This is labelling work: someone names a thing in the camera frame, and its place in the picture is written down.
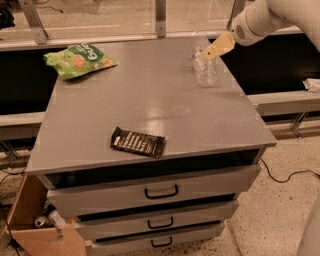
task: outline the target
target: speckled floor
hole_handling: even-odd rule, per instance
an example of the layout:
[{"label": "speckled floor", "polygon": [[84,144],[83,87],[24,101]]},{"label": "speckled floor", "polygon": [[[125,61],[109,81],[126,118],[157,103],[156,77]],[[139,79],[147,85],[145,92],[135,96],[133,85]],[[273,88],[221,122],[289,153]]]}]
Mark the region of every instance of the speckled floor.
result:
[{"label": "speckled floor", "polygon": [[[297,139],[291,133],[289,124],[269,127],[278,144],[268,149],[263,159],[274,177],[285,180],[292,172],[306,169],[320,173],[319,120],[302,124],[302,139]],[[261,166],[260,175],[250,190],[240,195],[240,206],[234,216],[225,221],[225,229],[219,237],[121,256],[295,255],[310,209],[320,193],[319,180],[309,174],[298,174],[289,182],[280,184],[268,176],[262,163]],[[18,177],[6,179],[0,187],[0,198],[14,195],[18,184]],[[6,235],[0,243],[0,255],[16,255],[10,246],[7,247],[7,243]],[[87,249],[87,255],[94,256],[90,248]]]}]

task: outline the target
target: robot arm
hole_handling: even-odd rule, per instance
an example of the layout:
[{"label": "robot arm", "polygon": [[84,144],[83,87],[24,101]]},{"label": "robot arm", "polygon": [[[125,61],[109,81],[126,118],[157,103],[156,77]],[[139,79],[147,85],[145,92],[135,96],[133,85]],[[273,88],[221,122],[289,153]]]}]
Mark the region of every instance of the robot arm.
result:
[{"label": "robot arm", "polygon": [[299,27],[320,52],[320,0],[256,0],[231,24],[237,43],[252,45],[278,29]]}]

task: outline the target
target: power cord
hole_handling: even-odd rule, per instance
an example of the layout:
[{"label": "power cord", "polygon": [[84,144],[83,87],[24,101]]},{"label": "power cord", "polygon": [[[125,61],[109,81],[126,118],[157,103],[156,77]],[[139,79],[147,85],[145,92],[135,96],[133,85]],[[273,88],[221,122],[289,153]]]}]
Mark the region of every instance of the power cord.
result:
[{"label": "power cord", "polygon": [[310,174],[312,174],[313,176],[315,176],[315,177],[317,177],[318,179],[320,179],[320,174],[318,174],[318,173],[316,173],[316,172],[314,172],[314,171],[311,171],[311,170],[304,170],[304,171],[297,171],[297,172],[291,173],[286,180],[277,180],[276,178],[274,178],[274,177],[271,175],[267,163],[266,163],[262,158],[261,158],[261,161],[262,161],[262,163],[265,165],[265,167],[266,167],[266,169],[267,169],[267,172],[268,172],[270,178],[273,179],[275,182],[278,182],[278,183],[287,183],[287,182],[291,179],[291,177],[292,177],[293,175],[296,175],[296,174],[299,174],[299,173],[310,173]]},{"label": "power cord", "polygon": [[26,168],[24,168],[21,172],[7,172],[3,169],[0,169],[1,172],[6,173],[7,175],[4,176],[4,178],[0,181],[0,186],[2,185],[2,183],[6,180],[6,178],[8,178],[9,176],[17,176],[17,175],[22,175],[24,173],[24,171],[26,170]]},{"label": "power cord", "polygon": [[[7,174],[7,175],[4,176],[4,178],[1,180],[0,186],[1,186],[2,183],[6,180],[6,178],[8,178],[9,176],[16,176],[16,175],[23,174],[25,170],[26,170],[26,168],[24,168],[21,172],[8,172],[8,171],[5,171],[5,170],[3,170],[3,169],[0,169],[1,172],[4,172],[4,173]],[[5,215],[5,213],[4,213],[3,206],[1,205],[1,202],[0,202],[0,208],[1,208],[1,212],[2,212],[2,215],[3,215],[4,222],[5,222],[6,226],[7,226],[7,229],[8,229],[8,231],[9,231],[9,235],[10,235],[10,242],[9,242],[8,245],[11,245],[11,247],[13,247],[13,248],[15,249],[17,255],[20,256],[20,253],[19,253],[19,251],[18,251],[18,249],[17,249],[17,248],[19,247],[19,244],[17,243],[16,240],[13,239],[13,236],[12,236],[12,233],[11,233],[11,229],[10,229],[9,223],[8,223],[8,221],[7,221],[6,215]]]},{"label": "power cord", "polygon": [[6,226],[7,226],[7,229],[9,231],[9,235],[10,235],[10,242],[9,242],[8,245],[11,245],[11,247],[13,247],[14,250],[16,251],[17,255],[20,256],[20,253],[18,251],[19,244],[17,243],[17,241],[15,239],[13,239],[13,236],[12,236],[12,233],[11,233],[11,229],[10,229],[9,223],[7,221],[6,214],[4,213],[3,206],[1,205],[1,202],[0,202],[0,208],[1,208],[1,212],[2,212],[2,216],[3,216],[4,222],[5,222]]},{"label": "power cord", "polygon": [[36,8],[37,8],[37,9],[46,9],[46,8],[47,8],[47,9],[52,9],[52,10],[54,10],[54,11],[56,11],[56,12],[63,13],[63,10],[54,8],[54,7],[52,7],[52,6],[43,6],[43,7],[38,7],[38,6],[36,6]]}]

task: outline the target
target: drawer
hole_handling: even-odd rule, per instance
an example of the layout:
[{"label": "drawer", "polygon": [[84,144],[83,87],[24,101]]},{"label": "drawer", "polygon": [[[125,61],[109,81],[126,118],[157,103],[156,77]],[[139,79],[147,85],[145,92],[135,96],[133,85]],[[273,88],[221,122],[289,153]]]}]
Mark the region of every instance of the drawer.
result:
[{"label": "drawer", "polygon": [[105,218],[78,223],[76,229],[84,240],[172,229],[231,218],[238,205],[238,201],[234,200],[133,214],[122,218]]},{"label": "drawer", "polygon": [[181,173],[133,181],[50,190],[63,216],[81,216],[247,191],[259,165]]},{"label": "drawer", "polygon": [[151,235],[93,243],[92,248],[96,256],[113,255],[150,248],[161,248],[183,242],[213,238],[219,236],[223,228],[223,224],[220,223],[180,229],[172,232],[158,232]]}]

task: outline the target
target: chip bag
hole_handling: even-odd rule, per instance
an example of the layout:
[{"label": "chip bag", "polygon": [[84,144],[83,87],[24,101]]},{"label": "chip bag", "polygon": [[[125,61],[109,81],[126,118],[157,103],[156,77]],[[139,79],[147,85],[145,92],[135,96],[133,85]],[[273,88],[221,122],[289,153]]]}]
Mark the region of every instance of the chip bag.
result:
[{"label": "chip bag", "polygon": [[43,57],[46,64],[53,67],[63,80],[119,64],[95,46],[86,43],[68,47],[57,53],[48,53]]}]

